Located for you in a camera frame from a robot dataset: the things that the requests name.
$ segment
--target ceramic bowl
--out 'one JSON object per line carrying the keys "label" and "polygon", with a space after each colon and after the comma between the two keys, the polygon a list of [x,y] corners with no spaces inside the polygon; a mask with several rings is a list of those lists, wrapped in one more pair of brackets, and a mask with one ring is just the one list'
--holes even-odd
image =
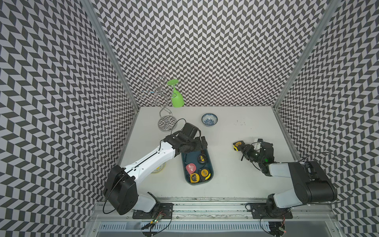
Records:
{"label": "ceramic bowl", "polygon": [[207,127],[212,127],[217,123],[217,116],[212,113],[206,113],[202,116],[201,121]]}

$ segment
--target chrome spiral stand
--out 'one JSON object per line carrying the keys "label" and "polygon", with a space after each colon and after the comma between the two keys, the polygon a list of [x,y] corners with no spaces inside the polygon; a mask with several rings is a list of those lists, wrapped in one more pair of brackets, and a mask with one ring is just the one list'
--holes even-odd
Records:
{"label": "chrome spiral stand", "polygon": [[[140,97],[145,98],[145,93],[153,94],[153,104],[158,105],[162,109],[159,111],[158,128],[161,131],[169,132],[174,129],[176,123],[176,118],[172,115],[171,110],[167,108],[170,98],[176,97],[176,94],[171,93],[170,96],[167,96],[167,92],[171,90],[171,87],[165,88],[164,77],[159,77],[157,84],[153,86],[153,91],[140,91]],[[166,104],[162,107],[158,100],[158,96],[163,96],[166,99]],[[162,116],[162,111],[168,112],[168,115]]]}

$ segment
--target black and white patterned backdrop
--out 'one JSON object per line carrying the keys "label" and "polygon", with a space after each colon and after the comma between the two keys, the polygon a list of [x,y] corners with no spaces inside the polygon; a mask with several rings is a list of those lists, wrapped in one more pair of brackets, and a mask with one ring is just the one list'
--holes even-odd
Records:
{"label": "black and white patterned backdrop", "polygon": [[187,106],[272,105],[328,0],[92,0],[140,106],[178,78]]}
{"label": "black and white patterned backdrop", "polygon": [[[357,190],[333,205],[348,236],[379,236],[378,3],[341,2],[280,108],[301,156],[334,152],[353,167]],[[354,186],[348,167],[314,159],[346,198]]]}
{"label": "black and white patterned backdrop", "polygon": [[79,235],[135,112],[78,0],[0,7],[0,236]]}

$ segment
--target black cable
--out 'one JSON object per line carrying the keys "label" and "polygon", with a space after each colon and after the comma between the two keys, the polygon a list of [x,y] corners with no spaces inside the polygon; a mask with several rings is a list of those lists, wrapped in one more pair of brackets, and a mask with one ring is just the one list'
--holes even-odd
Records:
{"label": "black cable", "polygon": [[175,122],[174,126],[173,126],[172,129],[171,129],[171,133],[170,133],[170,135],[172,134],[172,130],[175,128],[176,123],[179,122],[179,121],[182,120],[182,119],[187,123],[187,120],[184,119],[184,118],[178,119],[178,121]]}
{"label": "black cable", "polygon": [[257,169],[257,170],[259,170],[259,171],[262,171],[262,170],[260,170],[260,169],[258,169],[256,166],[255,166],[255,164],[254,163],[252,163],[253,164],[253,166]]}
{"label": "black cable", "polygon": [[258,168],[255,166],[255,164],[254,164],[253,162],[251,162],[251,163],[253,164],[253,166],[254,166],[257,170],[262,171],[261,169],[258,169]]}
{"label": "black cable", "polygon": [[104,212],[104,207],[105,207],[106,201],[108,201],[108,198],[109,198],[109,196],[111,195],[111,193],[113,192],[114,188],[115,188],[115,187],[117,186],[117,184],[121,181],[121,179],[125,177],[126,174],[124,174],[124,175],[123,175],[123,176],[117,181],[117,183],[113,186],[112,190],[109,192],[108,197],[106,198],[106,200],[105,200],[105,202],[104,202],[104,205],[103,205],[103,213],[104,213],[104,214],[109,214],[109,213],[115,211],[115,209],[113,209],[112,211],[105,213],[105,212]]}
{"label": "black cable", "polygon": [[250,145],[253,145],[254,143],[260,143],[260,144],[262,144],[260,141],[257,141],[257,142],[253,142],[253,143],[251,143]]}
{"label": "black cable", "polygon": [[262,221],[263,217],[268,217],[268,216],[262,216],[262,217],[259,219],[259,226],[262,228],[262,230],[263,230],[264,232],[266,232],[266,233],[269,234],[269,235],[272,235],[272,234],[270,234],[269,232],[267,232],[267,231],[262,227],[262,225],[261,225],[261,221]]}
{"label": "black cable", "polygon": [[316,205],[330,205],[330,204],[338,204],[338,203],[344,202],[344,201],[346,201],[347,199],[349,199],[349,198],[354,194],[354,192],[355,192],[356,189],[357,189],[357,177],[356,177],[356,175],[355,175],[353,169],[351,168],[351,166],[348,164],[347,161],[345,161],[344,159],[342,159],[342,158],[341,158],[340,156],[338,156],[338,155],[335,155],[335,154],[333,154],[333,153],[331,153],[331,152],[324,151],[324,152],[317,152],[317,153],[313,153],[313,154],[307,155],[307,156],[305,156],[303,159],[299,160],[298,162],[300,162],[300,161],[302,161],[302,160],[305,160],[305,159],[306,159],[307,157],[309,157],[309,156],[312,156],[312,155],[315,155],[315,154],[322,154],[322,153],[328,153],[328,154],[331,154],[331,155],[333,155],[333,156],[335,156],[335,157],[340,158],[340,160],[342,160],[343,162],[346,163],[346,165],[349,167],[349,169],[351,170],[351,172],[353,173],[353,176],[354,176],[354,188],[353,188],[352,192],[350,193],[350,195],[349,195],[348,197],[346,197],[344,200],[341,200],[341,201],[338,201],[338,202],[332,202],[332,203],[310,203],[310,204],[316,204]]}
{"label": "black cable", "polygon": [[155,153],[153,153],[151,156],[149,156],[148,158],[144,159],[143,161],[141,161],[141,163],[139,163],[138,165],[136,165],[135,167],[133,167],[133,169],[137,168],[138,166],[140,166],[142,163],[144,163],[145,161],[147,161],[148,159],[150,159],[151,157],[153,157],[158,151],[156,151]]}
{"label": "black cable", "polygon": [[162,231],[164,231],[170,224],[171,224],[171,222],[172,222],[172,211],[170,211],[171,212],[171,219],[170,219],[170,223],[168,223],[168,225],[163,229],[163,230],[160,230],[160,231],[158,231],[155,235],[157,235],[157,234],[159,234],[160,232],[162,232]]}
{"label": "black cable", "polygon": [[251,209],[247,209],[246,207],[250,204],[254,204],[254,202],[248,202],[245,204],[245,209],[248,210],[248,211],[251,211]]}
{"label": "black cable", "polygon": [[[160,212],[158,212],[157,213],[157,215],[153,218],[153,222],[159,217],[159,214],[160,214]],[[152,232],[151,232],[151,230],[153,229],[153,225],[151,225],[150,226],[150,230],[149,230],[149,232],[150,232],[150,234],[151,234],[151,236],[152,236]]]}
{"label": "black cable", "polygon": [[161,149],[162,141],[163,141],[163,139],[159,142],[159,149],[158,149],[158,151],[160,151],[160,149]]}
{"label": "black cable", "polygon": [[[286,211],[285,213],[281,214],[280,216],[284,216],[284,215],[287,214],[290,210],[291,210],[291,209],[288,209],[288,211]],[[272,235],[272,234],[270,234],[269,232],[267,232],[267,231],[262,227],[262,225],[261,225],[261,221],[262,221],[263,217],[278,218],[278,217],[280,217],[280,216],[272,217],[272,216],[268,215],[267,212],[266,212],[266,215],[267,215],[267,216],[262,216],[262,217],[259,219],[259,226],[262,228],[262,230],[263,230],[264,232],[266,232],[266,233],[269,234],[269,235]]]}

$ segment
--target round metal base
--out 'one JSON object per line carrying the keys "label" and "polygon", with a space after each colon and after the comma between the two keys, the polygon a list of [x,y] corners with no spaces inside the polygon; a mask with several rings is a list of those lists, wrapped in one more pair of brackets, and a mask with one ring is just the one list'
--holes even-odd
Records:
{"label": "round metal base", "polygon": [[166,115],[166,116],[163,116],[163,119],[159,119],[158,121],[158,127],[161,131],[169,132],[176,127],[175,125],[176,118],[174,116],[171,116],[171,119],[170,119],[170,116]]}

